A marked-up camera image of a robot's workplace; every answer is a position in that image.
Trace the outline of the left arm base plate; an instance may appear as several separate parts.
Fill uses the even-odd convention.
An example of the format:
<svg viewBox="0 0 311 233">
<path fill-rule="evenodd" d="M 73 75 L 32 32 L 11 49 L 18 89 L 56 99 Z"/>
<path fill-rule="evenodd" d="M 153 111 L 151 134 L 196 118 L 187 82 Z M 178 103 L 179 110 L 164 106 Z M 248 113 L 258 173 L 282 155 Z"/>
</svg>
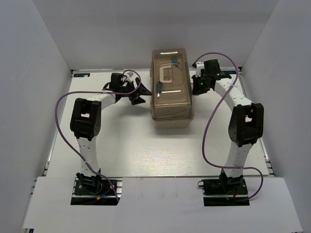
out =
<svg viewBox="0 0 311 233">
<path fill-rule="evenodd" d="M 116 206 L 118 201 L 112 186 L 106 179 L 102 179 L 97 186 L 87 185 L 75 178 L 71 195 L 71 205 Z"/>
</svg>

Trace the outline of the beige plastic toolbox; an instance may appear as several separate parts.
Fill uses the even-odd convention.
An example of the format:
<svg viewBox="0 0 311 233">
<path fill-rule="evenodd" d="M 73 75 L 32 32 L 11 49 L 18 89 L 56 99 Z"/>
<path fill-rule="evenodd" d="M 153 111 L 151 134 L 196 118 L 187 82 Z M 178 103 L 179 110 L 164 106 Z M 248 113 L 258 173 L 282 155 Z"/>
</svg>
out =
<svg viewBox="0 0 311 233">
<path fill-rule="evenodd" d="M 171 64 L 176 57 L 179 66 Z M 194 118 L 192 88 L 186 50 L 161 49 L 152 51 L 150 69 L 151 116 L 157 128 L 186 128 Z M 156 97 L 156 83 L 163 83 L 160 97 Z"/>
</svg>

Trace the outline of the stubby green orange-capped screwdriver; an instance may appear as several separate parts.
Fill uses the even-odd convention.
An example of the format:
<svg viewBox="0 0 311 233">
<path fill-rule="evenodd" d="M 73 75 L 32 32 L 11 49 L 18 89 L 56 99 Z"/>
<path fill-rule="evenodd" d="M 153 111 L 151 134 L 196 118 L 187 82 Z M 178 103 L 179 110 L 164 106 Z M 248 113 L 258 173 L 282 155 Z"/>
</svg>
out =
<svg viewBox="0 0 311 233">
<path fill-rule="evenodd" d="M 160 97 L 160 94 L 162 93 L 162 89 L 163 89 L 163 83 L 161 83 L 160 81 L 158 81 L 156 83 L 156 97 L 159 98 Z"/>
</svg>

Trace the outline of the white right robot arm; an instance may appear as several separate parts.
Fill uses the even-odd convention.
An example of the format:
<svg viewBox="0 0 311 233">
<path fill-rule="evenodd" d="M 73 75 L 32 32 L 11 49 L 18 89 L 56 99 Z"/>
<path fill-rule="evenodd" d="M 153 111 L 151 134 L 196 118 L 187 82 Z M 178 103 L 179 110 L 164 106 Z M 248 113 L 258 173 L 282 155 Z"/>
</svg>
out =
<svg viewBox="0 0 311 233">
<path fill-rule="evenodd" d="M 257 140 L 263 135 L 264 108 L 260 103 L 253 103 L 236 86 L 238 76 L 221 71 L 217 59 L 202 64 L 192 65 L 196 68 L 192 76 L 194 95 L 201 95 L 213 90 L 231 110 L 228 135 L 231 140 L 229 155 L 222 174 L 226 177 L 219 181 L 224 193 L 232 193 L 237 188 L 235 178 L 243 175 L 246 158 Z"/>
</svg>

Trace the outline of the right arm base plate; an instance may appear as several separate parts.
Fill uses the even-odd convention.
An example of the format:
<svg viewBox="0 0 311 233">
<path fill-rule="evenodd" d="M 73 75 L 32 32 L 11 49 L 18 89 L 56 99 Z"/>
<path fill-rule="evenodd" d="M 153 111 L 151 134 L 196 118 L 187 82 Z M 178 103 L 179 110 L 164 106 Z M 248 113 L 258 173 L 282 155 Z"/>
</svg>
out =
<svg viewBox="0 0 311 233">
<path fill-rule="evenodd" d="M 223 188 L 219 179 L 204 179 L 197 183 L 203 191 L 205 207 L 249 206 L 245 179 L 240 184 Z"/>
</svg>

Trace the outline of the stubby green handled screwdriver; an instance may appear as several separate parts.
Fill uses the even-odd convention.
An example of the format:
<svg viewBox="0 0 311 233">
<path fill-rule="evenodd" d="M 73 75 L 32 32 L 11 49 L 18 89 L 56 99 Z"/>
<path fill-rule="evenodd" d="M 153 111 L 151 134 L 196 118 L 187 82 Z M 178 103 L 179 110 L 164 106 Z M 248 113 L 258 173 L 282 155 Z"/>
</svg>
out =
<svg viewBox="0 0 311 233">
<path fill-rule="evenodd" d="M 171 58 L 171 64 L 178 67 L 179 66 L 179 61 L 176 57 Z"/>
</svg>

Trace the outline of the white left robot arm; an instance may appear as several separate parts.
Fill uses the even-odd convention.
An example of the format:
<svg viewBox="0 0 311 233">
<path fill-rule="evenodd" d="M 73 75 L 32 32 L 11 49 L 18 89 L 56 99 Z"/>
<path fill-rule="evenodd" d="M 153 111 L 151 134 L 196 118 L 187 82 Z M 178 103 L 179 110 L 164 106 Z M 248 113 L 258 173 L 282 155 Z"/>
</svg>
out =
<svg viewBox="0 0 311 233">
<path fill-rule="evenodd" d="M 70 130 L 79 145 L 81 172 L 78 175 L 90 177 L 86 188 L 93 194 L 102 190 L 103 182 L 94 177 L 101 173 L 96 153 L 96 137 L 101 130 L 102 110 L 126 97 L 132 105 L 145 103 L 141 96 L 152 93 L 141 82 L 140 76 L 134 81 L 125 73 L 112 73 L 110 82 L 103 86 L 102 93 L 91 98 L 77 98 L 70 120 Z"/>
</svg>

